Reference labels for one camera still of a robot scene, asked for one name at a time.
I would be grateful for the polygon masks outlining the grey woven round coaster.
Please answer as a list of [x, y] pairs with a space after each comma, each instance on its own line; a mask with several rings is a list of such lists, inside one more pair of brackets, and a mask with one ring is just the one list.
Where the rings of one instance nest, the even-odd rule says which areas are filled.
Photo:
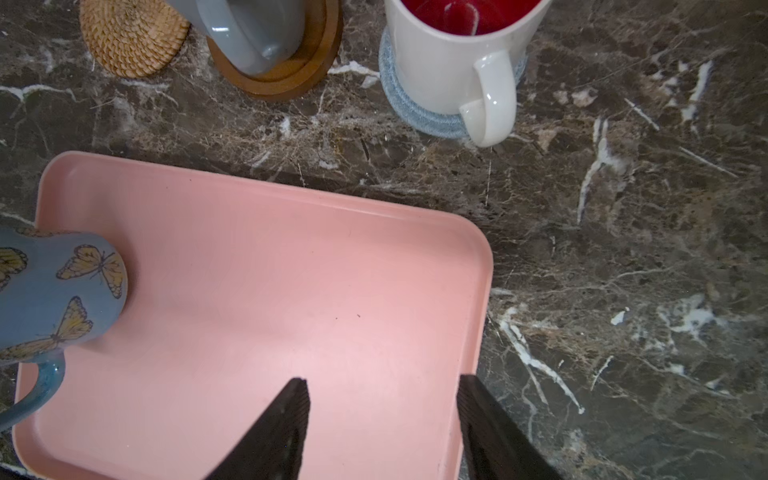
[[447, 139], [468, 138], [459, 114], [445, 115], [426, 110], [416, 104], [402, 88], [395, 68], [395, 57], [389, 31], [382, 33], [379, 52], [380, 81], [395, 113], [408, 125], [427, 135]]

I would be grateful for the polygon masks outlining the white mug red inside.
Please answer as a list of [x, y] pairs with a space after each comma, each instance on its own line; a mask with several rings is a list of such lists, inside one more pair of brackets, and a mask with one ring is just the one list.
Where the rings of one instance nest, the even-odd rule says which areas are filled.
[[526, 49], [548, 1], [388, 1], [398, 80], [419, 106], [459, 114], [478, 147], [505, 140], [517, 116]]

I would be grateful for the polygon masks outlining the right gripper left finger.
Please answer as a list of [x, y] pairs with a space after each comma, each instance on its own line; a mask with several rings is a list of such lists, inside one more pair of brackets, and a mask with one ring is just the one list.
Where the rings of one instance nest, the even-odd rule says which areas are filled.
[[307, 381], [289, 380], [208, 480], [296, 480], [310, 413]]

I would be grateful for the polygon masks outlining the white mug front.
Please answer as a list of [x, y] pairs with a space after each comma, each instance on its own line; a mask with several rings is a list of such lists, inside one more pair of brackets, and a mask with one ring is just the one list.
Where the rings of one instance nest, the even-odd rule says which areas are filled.
[[303, 0], [168, 0], [242, 74], [257, 76], [290, 58], [305, 31]]

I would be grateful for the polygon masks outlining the woven rattan round coaster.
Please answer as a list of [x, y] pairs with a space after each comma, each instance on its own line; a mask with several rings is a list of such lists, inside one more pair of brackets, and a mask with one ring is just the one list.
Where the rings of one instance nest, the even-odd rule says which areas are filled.
[[98, 64], [129, 79], [151, 76], [180, 51], [190, 22], [161, 0], [82, 0], [83, 40]]

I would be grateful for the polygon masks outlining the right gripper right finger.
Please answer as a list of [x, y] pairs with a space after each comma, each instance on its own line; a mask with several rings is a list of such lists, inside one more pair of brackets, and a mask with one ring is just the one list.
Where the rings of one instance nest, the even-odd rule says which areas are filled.
[[456, 403], [470, 479], [560, 477], [477, 376], [460, 376]]

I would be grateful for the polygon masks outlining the blue mug yellow inside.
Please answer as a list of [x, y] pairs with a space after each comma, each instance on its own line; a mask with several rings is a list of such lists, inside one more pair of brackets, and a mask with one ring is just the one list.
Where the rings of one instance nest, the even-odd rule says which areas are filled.
[[48, 402], [66, 374], [66, 348], [114, 325], [128, 296], [118, 250], [89, 232], [1, 230], [1, 363], [37, 367], [32, 389], [1, 413], [11, 428]]

